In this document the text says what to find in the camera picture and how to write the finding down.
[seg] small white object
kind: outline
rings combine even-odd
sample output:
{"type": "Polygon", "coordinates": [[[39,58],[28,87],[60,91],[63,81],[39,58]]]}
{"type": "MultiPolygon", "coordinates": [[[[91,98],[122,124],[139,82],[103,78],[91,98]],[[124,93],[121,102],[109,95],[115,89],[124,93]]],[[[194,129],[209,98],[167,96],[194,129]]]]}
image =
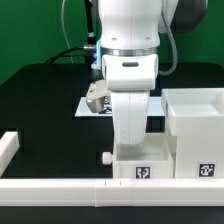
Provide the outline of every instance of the small white object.
{"type": "Polygon", "coordinates": [[[0,139],[0,176],[4,173],[18,148],[17,132],[6,132],[0,139]]]}
{"type": "Polygon", "coordinates": [[[93,113],[99,113],[104,108],[105,97],[110,99],[110,91],[105,80],[91,83],[86,95],[86,103],[93,113]]]}
{"type": "MultiPolygon", "coordinates": [[[[87,98],[86,97],[81,97],[79,101],[79,106],[76,110],[75,117],[111,117],[112,116],[112,111],[110,110],[110,113],[93,113],[90,109],[89,106],[86,103],[87,98]]],[[[110,104],[104,104],[104,110],[106,108],[111,108],[110,104]]]]}
{"type": "Polygon", "coordinates": [[[111,165],[113,162],[113,155],[110,152],[103,153],[103,165],[111,165]]]}

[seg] white container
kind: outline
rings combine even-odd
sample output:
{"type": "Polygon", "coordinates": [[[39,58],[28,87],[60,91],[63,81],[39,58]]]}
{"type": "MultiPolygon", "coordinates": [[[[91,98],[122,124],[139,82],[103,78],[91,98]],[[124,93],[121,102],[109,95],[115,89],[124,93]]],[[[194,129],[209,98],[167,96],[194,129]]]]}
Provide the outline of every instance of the white container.
{"type": "Polygon", "coordinates": [[[175,178],[223,178],[224,90],[163,90],[162,107],[175,178]]]}
{"type": "Polygon", "coordinates": [[[164,134],[146,134],[141,148],[114,144],[113,178],[173,178],[173,159],[164,134]]]}

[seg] black cable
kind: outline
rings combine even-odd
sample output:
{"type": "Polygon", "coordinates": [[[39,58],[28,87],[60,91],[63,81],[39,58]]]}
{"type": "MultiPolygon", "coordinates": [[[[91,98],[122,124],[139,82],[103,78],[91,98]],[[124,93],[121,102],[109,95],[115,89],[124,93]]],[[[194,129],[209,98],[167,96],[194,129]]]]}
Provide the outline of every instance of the black cable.
{"type": "Polygon", "coordinates": [[[83,50],[83,49],[84,49],[83,47],[73,47],[73,48],[70,48],[70,49],[68,49],[68,50],[62,51],[61,53],[57,54],[56,56],[49,58],[49,59],[45,62],[45,64],[52,64],[52,63],[54,63],[58,58],[60,58],[60,57],[63,56],[63,55],[72,53],[72,52],[74,52],[74,51],[80,51],[80,50],[83,50]]]}
{"type": "Polygon", "coordinates": [[[54,57],[49,58],[45,64],[53,64],[59,58],[69,58],[69,57],[93,57],[93,54],[79,54],[79,55],[57,55],[54,57]]]}

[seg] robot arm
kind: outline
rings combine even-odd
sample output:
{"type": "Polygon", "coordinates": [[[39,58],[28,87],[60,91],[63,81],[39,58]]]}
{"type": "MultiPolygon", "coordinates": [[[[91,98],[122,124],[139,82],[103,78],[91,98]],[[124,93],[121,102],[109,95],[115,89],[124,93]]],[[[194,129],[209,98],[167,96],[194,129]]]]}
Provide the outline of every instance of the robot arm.
{"type": "Polygon", "coordinates": [[[102,72],[111,92],[116,144],[139,147],[145,136],[150,90],[158,74],[158,32],[166,31],[162,8],[172,25],[178,9],[207,5],[207,1],[98,0],[97,4],[102,72]]]}
{"type": "MultiPolygon", "coordinates": [[[[95,20],[101,25],[99,17],[99,0],[91,0],[95,20]]],[[[167,19],[174,34],[191,32],[205,17],[208,0],[163,0],[167,19]]],[[[159,32],[166,33],[162,17],[159,32]]]]}

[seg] black table surface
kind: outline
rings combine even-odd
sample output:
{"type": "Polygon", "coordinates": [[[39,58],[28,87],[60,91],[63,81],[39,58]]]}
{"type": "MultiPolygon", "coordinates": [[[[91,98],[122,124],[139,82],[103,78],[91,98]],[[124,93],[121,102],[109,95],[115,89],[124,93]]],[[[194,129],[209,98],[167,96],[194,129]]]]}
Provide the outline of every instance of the black table surface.
{"type": "MultiPolygon", "coordinates": [[[[0,137],[18,131],[21,147],[2,178],[111,178],[100,155],[113,150],[111,118],[74,118],[91,76],[82,64],[23,67],[0,87],[0,137]]],[[[158,77],[164,88],[221,88],[224,69],[179,64],[158,77]]],[[[224,223],[222,207],[0,208],[1,223],[224,223]]]]}

